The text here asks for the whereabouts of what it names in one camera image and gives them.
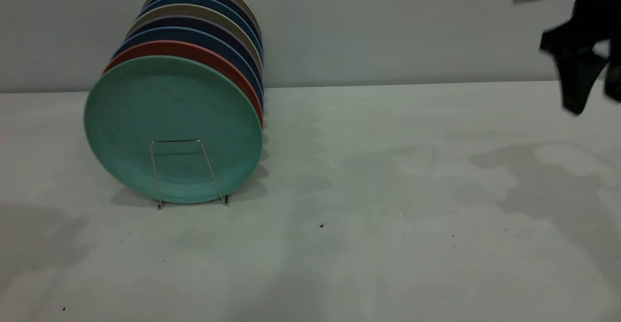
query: teal plate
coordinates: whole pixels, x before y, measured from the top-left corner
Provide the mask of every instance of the teal plate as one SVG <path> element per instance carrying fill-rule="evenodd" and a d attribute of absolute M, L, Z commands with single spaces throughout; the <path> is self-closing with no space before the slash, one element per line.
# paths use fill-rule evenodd
<path fill-rule="evenodd" d="M 151 141 L 203 141 L 223 194 L 259 163 L 261 123 L 248 98 L 213 68 L 153 55 L 106 72 L 84 108 L 86 138 L 118 181 L 158 198 Z M 220 197 L 200 143 L 153 145 L 162 200 L 200 203 Z"/>

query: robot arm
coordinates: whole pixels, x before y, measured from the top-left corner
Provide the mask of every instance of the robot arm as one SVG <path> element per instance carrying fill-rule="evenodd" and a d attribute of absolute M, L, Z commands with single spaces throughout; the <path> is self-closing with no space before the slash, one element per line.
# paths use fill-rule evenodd
<path fill-rule="evenodd" d="M 514 0 L 526 2 L 534 0 Z M 615 12 L 621 0 L 576 0 L 572 18 L 543 33 L 539 48 L 552 56 L 561 81 L 563 107 L 579 115 L 591 88 L 608 62 L 605 94 L 621 103 L 621 22 Z M 593 46 L 610 40 L 610 57 L 597 55 Z"/>

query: wire plate stand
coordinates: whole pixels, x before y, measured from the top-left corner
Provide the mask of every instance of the wire plate stand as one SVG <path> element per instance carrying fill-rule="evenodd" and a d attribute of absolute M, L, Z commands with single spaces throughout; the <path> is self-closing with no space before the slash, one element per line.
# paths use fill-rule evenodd
<path fill-rule="evenodd" d="M 157 186 L 157 196 L 158 196 L 158 206 L 157 209 L 160 210 L 164 208 L 164 202 L 162 201 L 162 192 L 160 191 L 160 178 L 157 174 L 157 167 L 155 165 L 155 154 L 153 154 L 153 146 L 155 144 L 170 144 L 170 143 L 199 143 L 200 148 L 202 149 L 202 153 L 207 160 L 207 165 L 209 166 L 209 172 L 211 172 L 211 176 L 213 177 L 213 182 L 215 183 L 215 187 L 218 188 L 218 193 L 220 194 L 220 200 L 225 206 L 229 205 L 229 196 L 222 194 L 222 189 L 220 189 L 220 184 L 218 183 L 218 179 L 215 177 L 215 173 L 213 173 L 213 168 L 211 167 L 211 161 L 209 160 L 209 155 L 207 154 L 207 150 L 205 150 L 205 145 L 202 143 L 200 139 L 193 140 L 164 140 L 164 141 L 151 141 L 149 144 L 149 150 L 151 151 L 151 163 L 153 163 L 153 174 L 155 174 L 155 185 Z"/>

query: red plate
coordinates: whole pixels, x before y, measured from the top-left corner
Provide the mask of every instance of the red plate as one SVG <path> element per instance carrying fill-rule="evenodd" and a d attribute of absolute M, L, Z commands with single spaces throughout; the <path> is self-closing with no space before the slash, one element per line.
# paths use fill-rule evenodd
<path fill-rule="evenodd" d="M 220 74 L 225 75 L 246 94 L 246 97 L 248 97 L 250 103 L 255 108 L 257 116 L 259 116 L 261 127 L 263 127 L 261 103 L 259 102 L 257 93 L 255 93 L 255 90 L 246 77 L 244 77 L 233 64 L 220 55 L 206 48 L 196 46 L 195 44 L 180 41 L 151 41 L 141 43 L 115 56 L 114 59 L 110 61 L 110 64 L 108 64 L 103 74 L 122 62 L 139 57 L 146 57 L 147 55 L 171 55 L 173 57 L 190 59 L 209 66 L 217 72 L 220 72 Z"/>

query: table surface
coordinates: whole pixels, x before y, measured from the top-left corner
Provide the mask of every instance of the table surface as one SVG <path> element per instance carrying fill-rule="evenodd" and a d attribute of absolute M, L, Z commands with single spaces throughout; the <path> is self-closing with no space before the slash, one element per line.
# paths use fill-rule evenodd
<path fill-rule="evenodd" d="M 0 95 L 3 322 L 618 322 L 621 109 L 557 82 L 278 88 L 230 206 L 105 172 L 85 93 Z"/>

